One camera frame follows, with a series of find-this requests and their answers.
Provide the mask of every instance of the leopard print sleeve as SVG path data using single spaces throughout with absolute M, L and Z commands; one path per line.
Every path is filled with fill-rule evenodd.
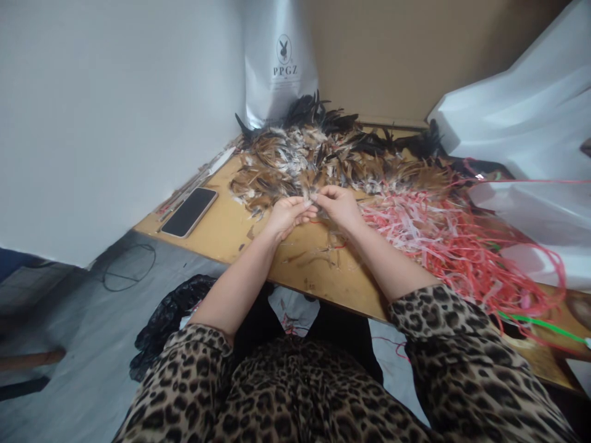
M 528 363 L 481 309 L 436 285 L 389 311 L 406 334 L 421 406 L 446 440 L 577 441 Z
M 172 334 L 113 441 L 203 441 L 229 387 L 231 355 L 211 327 L 191 324 Z

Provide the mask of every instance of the black plastic bag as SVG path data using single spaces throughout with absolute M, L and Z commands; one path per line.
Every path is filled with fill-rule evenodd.
M 143 380 L 152 363 L 162 353 L 166 340 L 179 330 L 180 320 L 205 298 L 216 281 L 213 277 L 197 274 L 163 298 L 135 339 L 135 347 L 140 353 L 129 364 L 132 380 Z

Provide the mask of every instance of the person's right hand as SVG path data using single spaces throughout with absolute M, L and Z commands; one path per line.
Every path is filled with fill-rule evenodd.
M 329 185 L 310 197 L 326 211 L 345 234 L 349 235 L 359 226 L 365 225 L 357 201 L 350 190 Z

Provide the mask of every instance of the hand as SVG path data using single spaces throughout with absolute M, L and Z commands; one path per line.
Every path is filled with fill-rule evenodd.
M 326 211 L 345 234 L 349 235 L 359 226 L 365 225 L 357 201 L 350 190 L 329 185 L 320 189 L 318 194 L 312 195 L 311 198 Z
M 271 217 L 263 232 L 270 233 L 277 241 L 282 241 L 301 223 L 308 223 L 316 217 L 318 208 L 311 201 L 304 202 L 303 197 L 288 197 L 279 200 L 273 206 Z

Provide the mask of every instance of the feather debris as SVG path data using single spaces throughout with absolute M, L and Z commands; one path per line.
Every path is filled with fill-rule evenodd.
M 253 216 L 262 215 L 279 199 L 310 194 L 325 185 L 350 187 L 367 194 L 392 192 L 399 186 L 434 190 L 449 183 L 446 171 L 425 160 L 405 162 L 409 148 L 420 159 L 439 142 L 436 124 L 413 136 L 393 140 L 366 133 L 357 114 L 326 111 L 318 93 L 296 100 L 282 127 L 248 129 L 238 116 L 243 135 L 236 150 L 242 162 L 230 183 L 234 198 Z

